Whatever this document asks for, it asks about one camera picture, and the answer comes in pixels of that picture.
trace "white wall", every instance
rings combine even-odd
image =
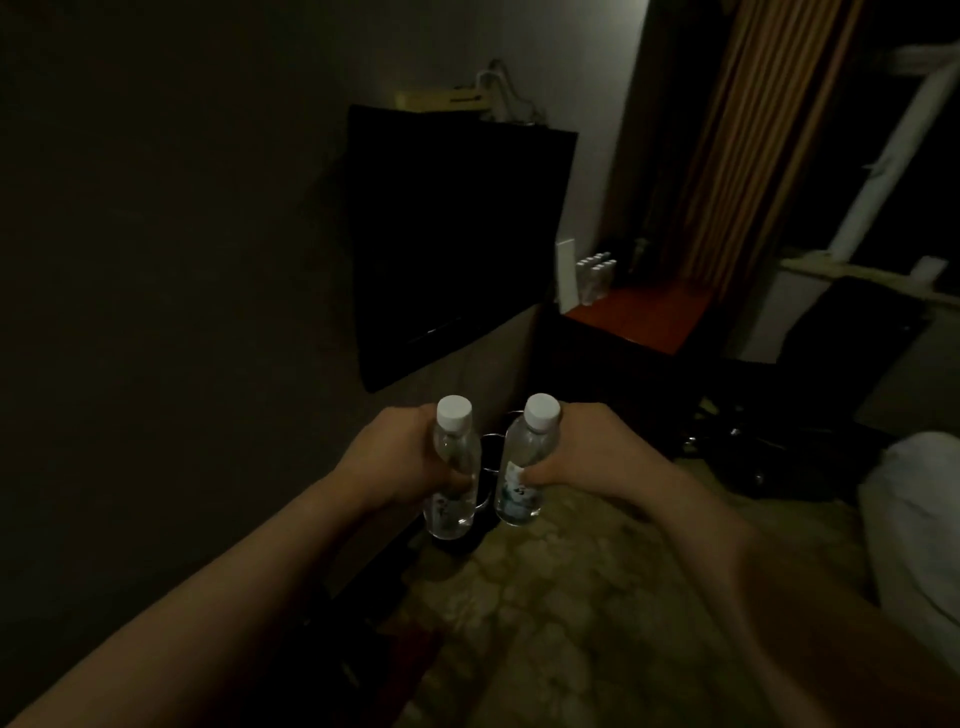
[[[363,391],[335,159],[351,101],[493,57],[582,133],[592,245],[645,5],[0,4],[0,722],[335,464],[391,403],[491,425],[534,311]],[[408,514],[380,523],[352,568]]]
[[[777,271],[737,358],[772,363],[783,338],[830,281]],[[883,376],[855,419],[897,437],[941,430],[960,437],[960,310],[930,307],[932,321]]]
[[[507,0],[499,44],[517,89],[580,132],[559,238],[596,244],[648,0]]]

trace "window sill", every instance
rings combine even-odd
[[[917,283],[909,276],[899,273],[839,262],[830,257],[827,251],[810,251],[801,257],[784,258],[780,261],[780,267],[786,271],[825,280],[837,280],[844,276],[872,280],[874,283],[880,283],[908,296],[951,308],[960,308],[960,296],[951,296],[949,293],[934,291],[929,286]]]

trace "striped curtain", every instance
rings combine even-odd
[[[740,0],[665,240],[719,299],[749,281],[822,126],[866,0]]]

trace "forearm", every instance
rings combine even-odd
[[[13,726],[183,725],[236,677],[366,504],[336,474],[121,628]]]
[[[955,716],[957,681],[878,609],[669,463],[636,503],[791,726]],[[641,473],[635,482],[642,483]]]

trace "patterned carpet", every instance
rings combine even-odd
[[[722,491],[705,463],[683,465]],[[869,589],[851,507],[726,497]],[[532,525],[499,525],[468,559],[427,543],[404,578],[391,621],[446,641],[399,728],[777,724],[658,530],[599,498],[553,488]]]

